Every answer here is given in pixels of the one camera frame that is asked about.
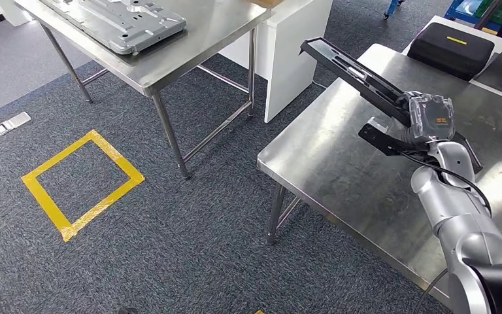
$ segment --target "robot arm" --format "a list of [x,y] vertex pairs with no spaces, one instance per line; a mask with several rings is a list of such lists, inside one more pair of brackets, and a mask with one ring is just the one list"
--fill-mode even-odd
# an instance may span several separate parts
[[305,41],[301,49],[405,127],[396,139],[371,119],[359,136],[387,156],[423,165],[411,186],[440,240],[453,312],[502,314],[502,234],[473,183],[482,165],[466,138],[455,132],[451,100],[404,93],[323,38]]
[[[461,168],[458,172],[469,173],[474,182],[469,154],[461,144],[432,143],[428,154],[437,156],[444,169]],[[440,239],[454,313],[502,313],[502,234],[480,196],[427,166],[414,172],[411,186]]]

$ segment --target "metal table top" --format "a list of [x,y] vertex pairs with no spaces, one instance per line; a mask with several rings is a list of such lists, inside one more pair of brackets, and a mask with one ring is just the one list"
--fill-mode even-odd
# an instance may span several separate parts
[[[373,45],[359,61],[402,90],[452,98],[457,130],[484,165],[477,183],[502,231],[502,97]],[[258,156],[259,168],[426,288],[445,268],[443,252],[410,177],[418,165],[386,157],[358,136],[387,116],[335,81]],[[442,280],[432,295],[449,305]]]
[[250,0],[161,0],[161,6],[187,19],[186,29],[137,56],[121,56],[93,40],[40,1],[14,1],[146,96],[166,87],[270,17],[270,9]]

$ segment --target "carpet floor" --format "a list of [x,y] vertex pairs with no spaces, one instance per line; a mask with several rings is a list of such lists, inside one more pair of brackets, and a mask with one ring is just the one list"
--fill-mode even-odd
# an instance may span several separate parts
[[[326,37],[359,56],[373,43],[403,49],[446,3],[407,1],[388,21],[385,2],[334,0]],[[240,82],[246,71],[215,56],[207,66]],[[78,71],[94,73],[96,63]],[[316,80],[335,78],[319,67]],[[300,205],[265,242],[273,181],[256,156],[322,93],[307,88],[270,124],[266,83],[257,81],[257,118],[242,115],[188,164],[181,179],[152,102],[112,76],[82,101],[70,77],[0,109],[32,121],[0,138],[0,313],[410,313],[421,290],[320,214]],[[200,70],[166,88],[163,100],[182,149],[245,99]],[[64,242],[20,179],[95,130],[145,180]],[[127,181],[88,142],[38,180],[74,222]],[[427,298],[423,313],[449,313]]]

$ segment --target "yellow tape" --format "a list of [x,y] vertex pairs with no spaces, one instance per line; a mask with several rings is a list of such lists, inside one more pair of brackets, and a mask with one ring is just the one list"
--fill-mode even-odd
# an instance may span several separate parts
[[460,39],[457,39],[457,38],[453,38],[451,36],[448,36],[447,39],[449,39],[450,41],[454,41],[455,43],[460,43],[460,44],[467,44],[466,41],[462,41]]
[[[93,206],[87,213],[83,214],[78,220],[71,224],[65,215],[57,207],[53,199],[47,194],[45,189],[37,181],[37,176],[49,170],[66,156],[72,154],[88,141],[93,141],[122,171],[126,173],[129,180]],[[135,167],[126,160],[106,139],[104,139],[95,130],[90,131],[78,141],[75,141],[61,152],[51,157],[33,171],[24,175],[22,181],[32,193],[35,200],[43,208],[49,219],[55,224],[55,227],[61,233],[64,241],[70,240],[80,229],[85,227],[93,218],[102,213],[107,207],[119,200],[124,194],[128,193],[133,187],[143,182],[145,178],[135,169]]]

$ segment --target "small metal plate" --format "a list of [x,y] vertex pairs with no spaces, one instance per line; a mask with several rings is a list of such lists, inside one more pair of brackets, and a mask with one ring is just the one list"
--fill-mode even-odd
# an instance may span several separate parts
[[132,54],[182,31],[186,19],[150,0],[41,0],[117,54]]
[[7,134],[8,132],[16,129],[17,127],[30,121],[31,117],[24,111],[11,119],[0,123],[0,136]]

